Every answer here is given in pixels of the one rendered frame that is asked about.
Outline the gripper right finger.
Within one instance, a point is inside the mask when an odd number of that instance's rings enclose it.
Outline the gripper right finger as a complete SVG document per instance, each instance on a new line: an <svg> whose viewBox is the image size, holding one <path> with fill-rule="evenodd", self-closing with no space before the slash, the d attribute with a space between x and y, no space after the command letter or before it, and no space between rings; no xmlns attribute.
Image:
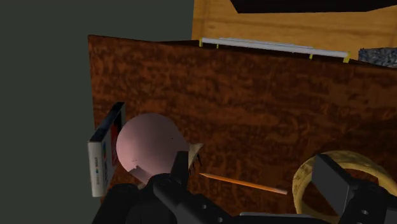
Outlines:
<svg viewBox="0 0 397 224"><path fill-rule="evenodd" d="M397 224L397 197L352 177L328 155L315 156L312 182L340 216L338 224Z"/></svg>

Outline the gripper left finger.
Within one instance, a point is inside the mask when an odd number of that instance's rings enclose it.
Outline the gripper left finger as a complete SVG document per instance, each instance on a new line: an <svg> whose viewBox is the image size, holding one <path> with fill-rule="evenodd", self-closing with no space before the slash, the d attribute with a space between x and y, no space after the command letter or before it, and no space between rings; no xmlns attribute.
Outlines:
<svg viewBox="0 0 397 224"><path fill-rule="evenodd" d="M187 190L188 152L179 151L170 173L157 174L142 188L113 186L92 224L240 224L202 194Z"/></svg>

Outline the pink bulb-shaped object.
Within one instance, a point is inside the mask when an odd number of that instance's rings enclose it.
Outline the pink bulb-shaped object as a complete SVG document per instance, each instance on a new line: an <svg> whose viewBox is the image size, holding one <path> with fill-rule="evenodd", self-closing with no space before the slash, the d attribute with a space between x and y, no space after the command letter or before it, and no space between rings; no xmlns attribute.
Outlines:
<svg viewBox="0 0 397 224"><path fill-rule="evenodd" d="M116 142L122 167L143 186L152 176L169 173L179 151L188 152L188 168L193 168L202 147L202 143L189 143L170 118L157 113L129 120Z"/></svg>

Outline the orange pencil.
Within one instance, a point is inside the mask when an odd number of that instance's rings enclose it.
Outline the orange pencil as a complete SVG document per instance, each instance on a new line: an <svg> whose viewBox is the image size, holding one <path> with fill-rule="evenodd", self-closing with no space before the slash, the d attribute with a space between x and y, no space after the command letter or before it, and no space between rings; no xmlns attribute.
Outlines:
<svg viewBox="0 0 397 224"><path fill-rule="evenodd" d="M207 178L211 178L211 179L216 179L219 181L224 181L227 183L233 183L236 185L241 185L241 186L247 186L247 187L251 187L251 188L256 188L256 189L260 189L260 190L265 190L268 192L274 192L274 193L278 193L278 194L282 194L282 195L287 195L288 192L286 190L282 190L279 188L272 188L269 186L264 186L264 185L259 185L259 184L255 184L255 183L250 183L247 181L241 181L241 180L237 180L237 179L232 179L232 178L226 178L223 176L217 176L214 174L208 174L208 173L200 173L200 175L205 176Z"/></svg>

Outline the white box with dark lid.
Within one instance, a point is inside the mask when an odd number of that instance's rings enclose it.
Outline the white box with dark lid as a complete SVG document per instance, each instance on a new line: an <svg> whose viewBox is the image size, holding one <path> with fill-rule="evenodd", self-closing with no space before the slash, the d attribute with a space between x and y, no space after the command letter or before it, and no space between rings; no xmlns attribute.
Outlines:
<svg viewBox="0 0 397 224"><path fill-rule="evenodd" d="M92 197L102 197L118 165L117 137L125 124L125 103L116 102L88 141Z"/></svg>

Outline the brown wooden table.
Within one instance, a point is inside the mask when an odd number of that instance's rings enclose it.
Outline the brown wooden table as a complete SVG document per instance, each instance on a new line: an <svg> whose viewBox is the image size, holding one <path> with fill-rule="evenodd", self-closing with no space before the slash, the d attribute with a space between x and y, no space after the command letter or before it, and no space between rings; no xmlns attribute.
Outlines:
<svg viewBox="0 0 397 224"><path fill-rule="evenodd" d="M290 195L203 173L290 189L316 153L349 150L397 181L397 69L258 50L88 37L94 119L117 101L126 116L160 113L202 143L189 187L232 214L290 213Z"/></svg>

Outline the light wooden cabinet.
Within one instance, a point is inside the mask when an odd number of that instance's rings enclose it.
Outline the light wooden cabinet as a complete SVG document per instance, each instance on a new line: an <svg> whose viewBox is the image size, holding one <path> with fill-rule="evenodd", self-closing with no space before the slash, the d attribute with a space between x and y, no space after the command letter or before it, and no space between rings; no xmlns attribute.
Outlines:
<svg viewBox="0 0 397 224"><path fill-rule="evenodd" d="M195 0L192 39L239 38L350 52L397 47L397 6L364 13L238 14L230 0Z"/></svg>

